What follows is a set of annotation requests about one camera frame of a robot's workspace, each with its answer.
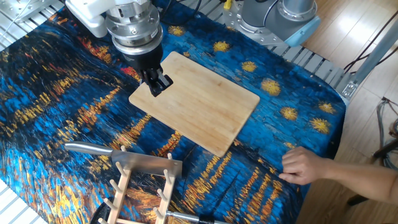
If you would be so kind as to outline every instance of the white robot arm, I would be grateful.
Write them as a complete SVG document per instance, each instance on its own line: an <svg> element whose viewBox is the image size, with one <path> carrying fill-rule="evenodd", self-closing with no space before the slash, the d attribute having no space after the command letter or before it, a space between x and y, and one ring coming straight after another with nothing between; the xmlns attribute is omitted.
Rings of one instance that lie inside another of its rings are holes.
<svg viewBox="0 0 398 224"><path fill-rule="evenodd" d="M163 75L163 30L149 0L66 0L67 8L96 37L112 35L115 47L137 70L154 96L173 81Z"/></svg>

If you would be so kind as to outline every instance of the wooden floor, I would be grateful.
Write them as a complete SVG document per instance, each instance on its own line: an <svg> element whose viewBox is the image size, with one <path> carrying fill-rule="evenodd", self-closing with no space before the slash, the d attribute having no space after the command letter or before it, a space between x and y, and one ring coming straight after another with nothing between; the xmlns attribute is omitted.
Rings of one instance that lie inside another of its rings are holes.
<svg viewBox="0 0 398 224"><path fill-rule="evenodd" d="M317 4L322 23L304 46L341 67L350 63L398 10L398 0L317 0ZM376 105L383 96L398 102L398 52L373 70L351 100L335 160L372 163L370 157L379 145ZM396 115L387 110L384 119L388 126ZM375 201L346 206L353 195L336 182L319 180L312 184L297 223L398 223L398 207Z"/></svg>

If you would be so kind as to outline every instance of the knife blade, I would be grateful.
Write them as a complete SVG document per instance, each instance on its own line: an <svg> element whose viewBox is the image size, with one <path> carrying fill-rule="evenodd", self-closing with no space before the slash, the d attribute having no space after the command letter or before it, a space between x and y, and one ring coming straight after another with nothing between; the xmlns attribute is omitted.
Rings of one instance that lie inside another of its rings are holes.
<svg viewBox="0 0 398 224"><path fill-rule="evenodd" d="M134 152L123 152L113 150L110 147L99 146L87 142L66 142L65 149L68 151L83 152L93 155L104 155L112 158L112 162L120 162L123 169L147 174L164 175L167 169L169 176L180 177L182 173L182 161L166 159L163 157L148 156Z"/></svg>

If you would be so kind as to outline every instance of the bamboo cutting board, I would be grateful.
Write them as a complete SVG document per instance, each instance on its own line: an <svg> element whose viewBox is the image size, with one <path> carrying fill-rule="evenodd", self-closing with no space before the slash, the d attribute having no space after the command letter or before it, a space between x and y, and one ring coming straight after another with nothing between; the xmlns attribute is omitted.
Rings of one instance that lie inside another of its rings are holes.
<svg viewBox="0 0 398 224"><path fill-rule="evenodd" d="M162 67L174 84L153 97L143 83L129 97L130 103L214 155L224 156L260 98L176 52Z"/></svg>

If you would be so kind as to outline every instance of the table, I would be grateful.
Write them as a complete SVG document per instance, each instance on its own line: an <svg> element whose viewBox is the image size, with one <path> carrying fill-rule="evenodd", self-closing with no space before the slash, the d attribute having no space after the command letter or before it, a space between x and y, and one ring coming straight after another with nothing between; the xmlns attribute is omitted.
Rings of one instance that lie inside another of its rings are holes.
<svg viewBox="0 0 398 224"><path fill-rule="evenodd" d="M180 4L175 17L191 9ZM170 210L238 223L293 223L308 186L288 184L281 157L305 146L320 156L338 147L345 104L324 81L200 14L163 26L171 51L228 78L261 100L229 152L216 157L128 103L139 77L112 46L59 12L0 53L0 179L49 223L88 223L113 190L107 157L65 151L86 141L183 160ZM155 219L164 179L131 178L122 217Z"/></svg>

